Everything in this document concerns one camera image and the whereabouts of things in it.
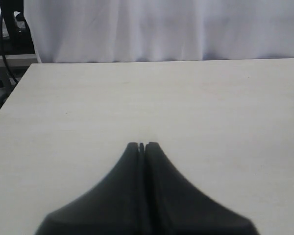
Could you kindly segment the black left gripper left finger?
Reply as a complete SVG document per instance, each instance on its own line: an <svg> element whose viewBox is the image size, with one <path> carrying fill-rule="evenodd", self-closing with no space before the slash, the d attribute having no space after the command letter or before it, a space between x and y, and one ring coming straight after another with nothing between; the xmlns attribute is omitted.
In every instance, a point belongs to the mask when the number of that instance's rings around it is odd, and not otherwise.
<svg viewBox="0 0 294 235"><path fill-rule="evenodd" d="M91 190L48 214L38 235L140 235L139 148L130 142Z"/></svg>

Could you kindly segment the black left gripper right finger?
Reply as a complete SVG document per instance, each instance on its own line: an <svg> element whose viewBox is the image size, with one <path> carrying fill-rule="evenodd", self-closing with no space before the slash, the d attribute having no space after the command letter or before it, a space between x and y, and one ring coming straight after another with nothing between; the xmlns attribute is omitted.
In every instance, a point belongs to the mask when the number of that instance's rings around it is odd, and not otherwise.
<svg viewBox="0 0 294 235"><path fill-rule="evenodd" d="M145 187L158 235L257 235L254 224L214 201L190 183L160 145L145 147Z"/></svg>

